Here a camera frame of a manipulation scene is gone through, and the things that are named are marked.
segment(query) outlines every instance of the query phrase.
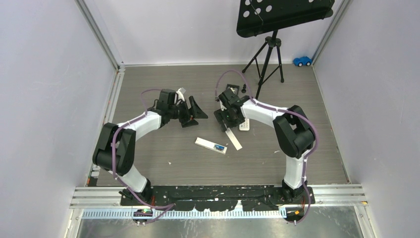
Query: gray wooden floor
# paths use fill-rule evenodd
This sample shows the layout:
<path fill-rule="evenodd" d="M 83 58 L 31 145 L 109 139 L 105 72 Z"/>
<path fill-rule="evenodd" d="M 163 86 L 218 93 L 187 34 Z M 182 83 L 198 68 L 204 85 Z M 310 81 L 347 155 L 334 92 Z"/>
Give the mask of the gray wooden floor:
<path fill-rule="evenodd" d="M 114 123 L 140 115 L 144 108 L 140 92 L 149 88 L 178 89 L 184 87 L 188 97 L 193 95 L 209 119 L 200 119 L 199 125 L 181 128 L 173 120 L 161 129 L 141 138 L 136 144 L 137 169 L 155 185 L 207 184 L 280 184 L 284 177 L 285 155 L 280 151 L 274 130 L 257 121 L 251 121 L 248 132 L 233 129 L 243 146 L 237 151 L 225 133 L 221 132 L 213 112 L 220 108 L 214 100 L 217 79 L 243 65 L 150 66 L 129 67 L 125 71 L 121 92 L 115 109 Z M 337 152 L 337 144 L 314 73 L 310 67 L 283 66 L 285 82 L 280 83 L 276 72 L 262 87 L 259 100 L 280 107 L 299 105 L 316 125 L 319 148 L 308 159 L 308 183 L 346 183 L 346 177 Z M 258 75 L 254 65 L 245 74 L 252 92 L 257 91 Z M 219 91 L 226 84 L 243 85 L 240 76 L 228 73 Z M 158 92 L 145 95 L 148 107 L 158 98 Z M 226 155 L 197 146 L 197 137 L 227 145 Z M 98 185 L 117 185 L 111 175 L 101 171 Z"/>

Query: black tripod stand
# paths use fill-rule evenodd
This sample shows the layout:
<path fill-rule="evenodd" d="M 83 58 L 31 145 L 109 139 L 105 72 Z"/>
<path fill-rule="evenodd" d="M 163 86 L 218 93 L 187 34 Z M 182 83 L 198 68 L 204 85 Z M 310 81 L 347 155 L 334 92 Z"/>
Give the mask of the black tripod stand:
<path fill-rule="evenodd" d="M 245 71 L 247 71 L 248 67 L 255 60 L 255 63 L 257 65 L 258 77 L 260 78 L 260 81 L 258 82 L 258 90 L 257 90 L 257 95 L 255 96 L 255 99 L 258 99 L 258 96 L 260 95 L 261 86 L 274 74 L 274 72 L 278 68 L 280 69 L 280 82 L 282 82 L 282 83 L 284 82 L 283 67 L 281 66 L 281 56 L 280 56 L 281 40 L 276 38 L 276 37 L 277 37 L 277 30 L 273 31 L 272 36 L 267 36 L 265 38 L 264 44 L 261 46 L 261 48 L 255 54 L 255 56 L 251 59 L 251 61 L 248 63 L 248 65 L 245 67 L 245 69 L 242 70 L 242 73 L 245 73 Z M 262 66 L 262 70 L 261 70 L 261 73 L 260 73 L 260 67 L 258 66 L 257 56 L 261 53 L 261 51 L 264 49 L 264 47 L 266 45 L 268 45 L 267 56 L 265 57 L 264 65 Z M 271 74 L 266 79 L 264 79 L 265 72 L 267 71 L 268 62 L 270 61 L 271 52 L 273 51 L 274 47 L 276 47 L 276 49 L 277 49 L 278 66 L 275 70 L 273 70 L 273 72 L 271 72 Z"/>

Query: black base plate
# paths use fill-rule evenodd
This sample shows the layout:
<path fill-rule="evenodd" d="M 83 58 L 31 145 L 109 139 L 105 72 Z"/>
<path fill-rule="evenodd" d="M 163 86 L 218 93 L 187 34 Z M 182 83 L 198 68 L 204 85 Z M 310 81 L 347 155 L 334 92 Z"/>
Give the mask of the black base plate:
<path fill-rule="evenodd" d="M 176 211 L 233 210 L 241 200 L 243 211 L 278 210 L 284 204 L 301 204 L 306 193 L 302 192 L 292 202 L 282 200 L 282 189 L 273 185 L 218 185 L 218 186 L 153 186 L 153 204 L 164 206 L 175 203 Z M 121 198 L 121 206 L 141 205 L 135 199 Z"/>

